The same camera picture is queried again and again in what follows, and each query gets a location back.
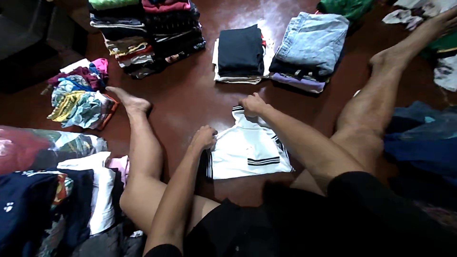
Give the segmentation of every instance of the light blue jeans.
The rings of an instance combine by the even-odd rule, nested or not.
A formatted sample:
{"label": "light blue jeans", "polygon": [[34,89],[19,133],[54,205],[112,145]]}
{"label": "light blue jeans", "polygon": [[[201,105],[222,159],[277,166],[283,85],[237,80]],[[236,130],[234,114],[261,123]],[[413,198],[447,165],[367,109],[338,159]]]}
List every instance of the light blue jeans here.
{"label": "light blue jeans", "polygon": [[300,12],[290,20],[276,58],[317,67],[319,75],[330,75],[340,56],[348,27],[349,21],[338,14]]}

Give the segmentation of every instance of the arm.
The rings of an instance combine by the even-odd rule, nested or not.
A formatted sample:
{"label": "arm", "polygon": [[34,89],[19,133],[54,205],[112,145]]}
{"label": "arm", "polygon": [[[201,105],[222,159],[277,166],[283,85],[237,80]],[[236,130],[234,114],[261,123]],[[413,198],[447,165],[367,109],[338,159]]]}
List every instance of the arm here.
{"label": "arm", "polygon": [[363,167],[344,149],[314,128],[298,121],[271,105],[259,94],[241,99],[247,116],[260,116],[297,160],[306,166],[325,192],[330,180],[347,171],[363,171]]}
{"label": "arm", "polygon": [[143,254],[162,244],[174,245],[183,252],[182,243],[194,197],[200,155],[203,149],[216,143],[213,138],[215,133],[216,131],[207,125],[195,134],[160,200]]}

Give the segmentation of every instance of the hand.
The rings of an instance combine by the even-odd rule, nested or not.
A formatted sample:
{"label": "hand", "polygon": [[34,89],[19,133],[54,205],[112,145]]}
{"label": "hand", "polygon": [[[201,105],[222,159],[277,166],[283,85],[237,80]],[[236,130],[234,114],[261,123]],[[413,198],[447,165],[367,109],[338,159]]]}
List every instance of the hand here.
{"label": "hand", "polygon": [[216,139],[213,137],[218,132],[209,125],[201,127],[194,135],[191,146],[197,147],[199,150],[209,149],[216,144]]}
{"label": "hand", "polygon": [[244,114],[248,117],[259,116],[265,108],[271,106],[266,104],[257,93],[254,93],[253,96],[240,99],[239,104],[243,106]]}

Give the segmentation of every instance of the brown floor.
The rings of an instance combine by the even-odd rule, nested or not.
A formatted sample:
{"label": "brown floor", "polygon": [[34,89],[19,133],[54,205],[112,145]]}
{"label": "brown floor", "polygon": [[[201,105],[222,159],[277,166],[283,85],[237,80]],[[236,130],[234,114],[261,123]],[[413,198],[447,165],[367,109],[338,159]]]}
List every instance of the brown floor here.
{"label": "brown floor", "polygon": [[[375,53],[386,49],[408,35],[402,25],[387,25],[381,19],[391,12],[390,6],[376,7],[364,17],[363,26],[350,35],[345,43],[345,56],[332,81],[319,96],[310,96],[285,88],[270,80],[258,85],[214,83],[211,64],[214,41],[224,29],[243,28],[259,24],[265,37],[275,40],[277,48],[290,18],[300,11],[314,12],[319,0],[194,0],[201,12],[200,22],[207,49],[173,64],[164,72],[143,80],[132,80],[109,57],[101,34],[90,35],[86,57],[89,60],[108,58],[109,85],[118,86],[143,97],[154,104],[149,117],[165,152],[165,181],[178,166],[186,147],[200,126],[209,124],[218,131],[234,124],[231,107],[238,99],[259,92],[266,102],[307,124],[327,136],[333,133],[335,120],[344,104],[361,89],[369,77],[367,62]],[[45,83],[29,87],[18,93],[0,96],[2,125],[57,129],[59,123],[46,119],[51,112],[50,94],[40,95]],[[397,106],[407,106],[420,100],[443,109],[456,94],[444,92],[433,83],[433,69],[417,57],[406,70],[399,88]],[[108,142],[112,156],[128,154],[130,128],[123,107],[120,107],[102,131],[79,127],[66,131],[85,132],[102,136]],[[385,181],[395,173],[395,166],[384,160],[379,162],[379,177]],[[215,200],[229,198],[242,206],[261,203],[261,189],[266,180],[291,183],[296,173],[276,173],[205,182],[201,179],[197,193]]]}

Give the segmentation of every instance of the foot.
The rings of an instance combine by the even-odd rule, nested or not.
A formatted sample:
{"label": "foot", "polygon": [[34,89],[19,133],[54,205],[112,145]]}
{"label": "foot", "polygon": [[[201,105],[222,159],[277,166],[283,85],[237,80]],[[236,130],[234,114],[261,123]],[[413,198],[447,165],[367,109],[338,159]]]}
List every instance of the foot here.
{"label": "foot", "polygon": [[445,11],[420,25],[398,44],[383,50],[370,59],[373,72],[380,68],[405,68],[411,59],[438,37],[457,28],[457,7]]}
{"label": "foot", "polygon": [[127,113],[147,112],[151,108],[150,102],[145,99],[132,96],[131,94],[125,92],[125,90],[122,88],[107,86],[106,90],[111,91],[117,95],[122,104],[125,106]]}

